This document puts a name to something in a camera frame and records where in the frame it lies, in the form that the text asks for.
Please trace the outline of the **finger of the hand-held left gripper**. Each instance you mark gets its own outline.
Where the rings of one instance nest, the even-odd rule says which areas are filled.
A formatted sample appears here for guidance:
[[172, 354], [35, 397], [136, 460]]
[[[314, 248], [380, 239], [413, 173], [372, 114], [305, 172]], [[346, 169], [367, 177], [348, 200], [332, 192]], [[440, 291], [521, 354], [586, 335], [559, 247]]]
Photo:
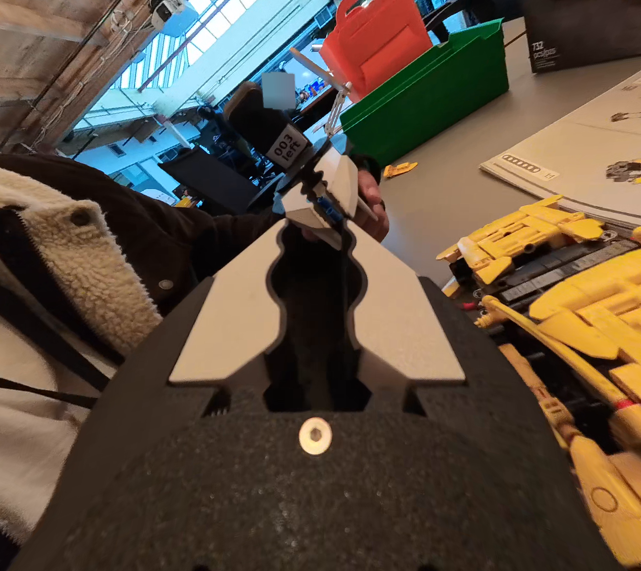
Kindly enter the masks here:
[[358, 170], [353, 161], [336, 149], [326, 149], [311, 160], [311, 200], [330, 193], [353, 220], [358, 209]]
[[[327, 197], [340, 208], [344, 219], [348, 211], [343, 208], [340, 200], [330, 193], [321, 197]], [[280, 195], [280, 201], [284, 209], [284, 214], [288, 220], [296, 224], [303, 232], [308, 232], [313, 239], [323, 241], [333, 249], [341, 251], [342, 249], [342, 222], [336, 226], [331, 226], [323, 216], [323, 212], [318, 207], [316, 200], [309, 200], [303, 193], [285, 193]]]

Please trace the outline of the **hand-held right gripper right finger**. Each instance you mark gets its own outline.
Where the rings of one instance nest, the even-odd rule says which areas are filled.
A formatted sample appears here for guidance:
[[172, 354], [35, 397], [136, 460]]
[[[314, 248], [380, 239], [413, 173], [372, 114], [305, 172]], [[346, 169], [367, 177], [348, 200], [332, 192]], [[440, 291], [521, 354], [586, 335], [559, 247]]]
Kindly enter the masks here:
[[348, 332], [360, 350], [357, 378], [375, 395], [452, 386], [466, 376], [419, 276], [356, 223], [346, 223], [348, 258], [362, 279], [348, 309]]

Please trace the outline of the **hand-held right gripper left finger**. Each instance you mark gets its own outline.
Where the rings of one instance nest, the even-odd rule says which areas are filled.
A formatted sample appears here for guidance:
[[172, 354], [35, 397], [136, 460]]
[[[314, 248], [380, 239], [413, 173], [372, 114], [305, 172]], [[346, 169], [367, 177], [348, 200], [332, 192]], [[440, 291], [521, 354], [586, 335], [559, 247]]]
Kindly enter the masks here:
[[259, 395], [268, 389], [265, 359], [286, 330], [285, 308], [271, 283], [285, 228], [285, 220], [276, 222], [215, 274], [170, 384], [250, 388]]

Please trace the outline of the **yellow toy brick car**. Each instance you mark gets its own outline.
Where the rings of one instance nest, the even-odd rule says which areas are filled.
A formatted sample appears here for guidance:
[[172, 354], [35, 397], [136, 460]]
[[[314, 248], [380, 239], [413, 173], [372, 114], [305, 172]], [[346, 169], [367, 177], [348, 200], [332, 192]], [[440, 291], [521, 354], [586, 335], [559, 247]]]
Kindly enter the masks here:
[[437, 261], [533, 393], [597, 530], [640, 569], [640, 228], [556, 194], [462, 236]]

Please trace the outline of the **instruction booklet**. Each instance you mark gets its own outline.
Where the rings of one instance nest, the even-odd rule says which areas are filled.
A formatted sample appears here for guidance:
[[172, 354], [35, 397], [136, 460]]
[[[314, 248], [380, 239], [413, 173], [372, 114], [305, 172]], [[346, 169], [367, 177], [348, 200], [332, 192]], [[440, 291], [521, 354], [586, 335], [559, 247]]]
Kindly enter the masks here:
[[480, 170], [540, 199], [628, 229], [640, 226], [640, 72]]

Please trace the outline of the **person's left hand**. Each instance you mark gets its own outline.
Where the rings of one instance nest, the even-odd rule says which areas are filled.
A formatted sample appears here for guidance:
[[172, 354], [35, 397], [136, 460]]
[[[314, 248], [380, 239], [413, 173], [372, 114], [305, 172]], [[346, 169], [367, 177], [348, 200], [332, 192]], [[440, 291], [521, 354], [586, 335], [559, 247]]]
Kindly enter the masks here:
[[389, 233], [389, 216], [376, 178], [365, 169], [358, 170], [358, 190], [361, 198], [364, 199], [369, 209], [376, 216], [376, 220], [359, 209], [355, 216], [355, 222], [373, 239], [382, 243]]

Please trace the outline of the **wooden stand white legs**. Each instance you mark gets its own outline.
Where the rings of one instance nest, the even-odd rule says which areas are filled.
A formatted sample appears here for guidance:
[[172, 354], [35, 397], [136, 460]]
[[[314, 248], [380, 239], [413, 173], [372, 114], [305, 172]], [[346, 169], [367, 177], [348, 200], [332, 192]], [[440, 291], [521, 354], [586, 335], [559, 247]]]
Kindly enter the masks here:
[[335, 134], [342, 130], [342, 126], [339, 126], [339, 119], [345, 101], [352, 91], [353, 84], [351, 81], [341, 82], [332, 73], [332, 71], [321, 68], [318, 64], [313, 62], [307, 56], [303, 55], [298, 49], [294, 47], [290, 48], [290, 53], [298, 63], [303, 65], [311, 72], [316, 73], [321, 79], [323, 79], [327, 84], [332, 86], [337, 91], [336, 98], [332, 105], [332, 110], [330, 111], [324, 126], [324, 131], [327, 138], [331, 139]]

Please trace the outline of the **green plastic bin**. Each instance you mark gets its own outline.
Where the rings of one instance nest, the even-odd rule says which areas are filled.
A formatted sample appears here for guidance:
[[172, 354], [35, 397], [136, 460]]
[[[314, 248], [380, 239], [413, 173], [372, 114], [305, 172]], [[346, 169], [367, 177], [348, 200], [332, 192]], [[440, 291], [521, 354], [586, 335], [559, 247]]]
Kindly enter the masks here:
[[351, 151], [389, 165], [505, 94], [502, 22], [451, 33], [343, 112]]

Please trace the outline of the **red plastic carry case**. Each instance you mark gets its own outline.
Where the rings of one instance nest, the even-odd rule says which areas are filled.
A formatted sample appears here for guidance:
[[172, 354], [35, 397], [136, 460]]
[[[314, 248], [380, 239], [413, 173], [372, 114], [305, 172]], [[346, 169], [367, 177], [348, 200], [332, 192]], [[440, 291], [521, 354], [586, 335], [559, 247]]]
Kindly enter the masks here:
[[320, 56], [357, 103], [432, 47], [414, 0], [342, 0]]

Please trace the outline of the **ceiling mounted projector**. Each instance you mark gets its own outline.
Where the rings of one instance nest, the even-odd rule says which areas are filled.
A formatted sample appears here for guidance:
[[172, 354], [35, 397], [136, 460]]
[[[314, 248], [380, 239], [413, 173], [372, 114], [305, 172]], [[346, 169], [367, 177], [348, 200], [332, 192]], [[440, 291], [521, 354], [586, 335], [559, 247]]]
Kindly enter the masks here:
[[180, 38], [197, 22], [199, 14], [188, 0], [149, 0], [153, 29]]

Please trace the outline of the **person's white shirt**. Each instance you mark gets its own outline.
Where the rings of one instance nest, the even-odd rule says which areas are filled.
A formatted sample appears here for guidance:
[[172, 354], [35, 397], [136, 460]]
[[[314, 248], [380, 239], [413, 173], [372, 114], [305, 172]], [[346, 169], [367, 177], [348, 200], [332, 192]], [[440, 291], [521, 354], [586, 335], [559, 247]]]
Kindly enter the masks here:
[[[39, 390], [97, 395], [1, 318], [1, 378]], [[23, 545], [54, 492], [89, 411], [25, 392], [1, 391], [1, 534]]]

